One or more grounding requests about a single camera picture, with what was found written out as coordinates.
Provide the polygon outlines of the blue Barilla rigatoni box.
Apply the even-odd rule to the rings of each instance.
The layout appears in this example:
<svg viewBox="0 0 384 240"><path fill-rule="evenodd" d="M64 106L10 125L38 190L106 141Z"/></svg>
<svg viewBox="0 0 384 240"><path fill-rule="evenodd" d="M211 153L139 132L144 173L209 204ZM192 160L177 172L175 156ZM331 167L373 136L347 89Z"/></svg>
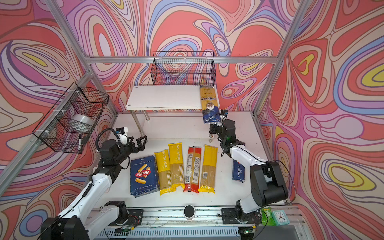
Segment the blue Barilla rigatoni box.
<svg viewBox="0 0 384 240"><path fill-rule="evenodd" d="M160 190L155 156L131 160L130 193L135 198Z"/></svg>

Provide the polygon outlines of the blue clear spaghetti bag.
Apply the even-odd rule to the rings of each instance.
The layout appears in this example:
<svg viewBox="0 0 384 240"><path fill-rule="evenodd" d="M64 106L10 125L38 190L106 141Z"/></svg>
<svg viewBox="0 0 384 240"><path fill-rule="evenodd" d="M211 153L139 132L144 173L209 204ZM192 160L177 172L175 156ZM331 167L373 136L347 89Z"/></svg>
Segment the blue clear spaghetti bag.
<svg viewBox="0 0 384 240"><path fill-rule="evenodd" d="M221 121L218 98L213 86L200 86L204 124L217 124Z"/></svg>

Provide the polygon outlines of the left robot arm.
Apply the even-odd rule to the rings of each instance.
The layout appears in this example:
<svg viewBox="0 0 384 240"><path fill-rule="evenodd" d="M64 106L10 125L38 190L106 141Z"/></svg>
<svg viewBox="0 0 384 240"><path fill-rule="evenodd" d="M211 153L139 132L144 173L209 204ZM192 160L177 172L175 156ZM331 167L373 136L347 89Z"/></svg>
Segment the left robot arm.
<svg viewBox="0 0 384 240"><path fill-rule="evenodd" d="M95 216L89 216L123 170L122 162L131 154L144 151L148 140L147 136L134 139L112 128L109 130L116 138L100 144L101 136L97 136L95 145L101 159L87 186L57 217L42 223L40 240L93 240L109 225L128 224L130 214L124 201L109 201Z"/></svg>

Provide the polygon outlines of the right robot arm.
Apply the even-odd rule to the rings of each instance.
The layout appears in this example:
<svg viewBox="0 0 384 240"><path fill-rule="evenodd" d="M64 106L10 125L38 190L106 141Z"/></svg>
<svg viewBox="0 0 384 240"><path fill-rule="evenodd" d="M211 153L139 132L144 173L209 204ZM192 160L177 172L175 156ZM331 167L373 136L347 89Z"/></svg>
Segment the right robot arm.
<svg viewBox="0 0 384 240"><path fill-rule="evenodd" d="M218 136L224 154L250 170L251 193L236 202L236 220L246 223L261 208L288 198L289 191L279 163L264 160L248 150L236 137L235 121L210 124L210 134Z"/></svg>

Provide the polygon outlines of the blue Barilla spaghetti box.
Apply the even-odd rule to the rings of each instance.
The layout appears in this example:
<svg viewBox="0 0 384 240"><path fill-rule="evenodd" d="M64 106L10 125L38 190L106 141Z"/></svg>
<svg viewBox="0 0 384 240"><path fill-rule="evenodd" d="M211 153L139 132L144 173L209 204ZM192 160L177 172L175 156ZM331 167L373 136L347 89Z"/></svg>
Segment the blue Barilla spaghetti box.
<svg viewBox="0 0 384 240"><path fill-rule="evenodd" d="M245 182L245 167L236 160L233 160L232 180Z"/></svg>

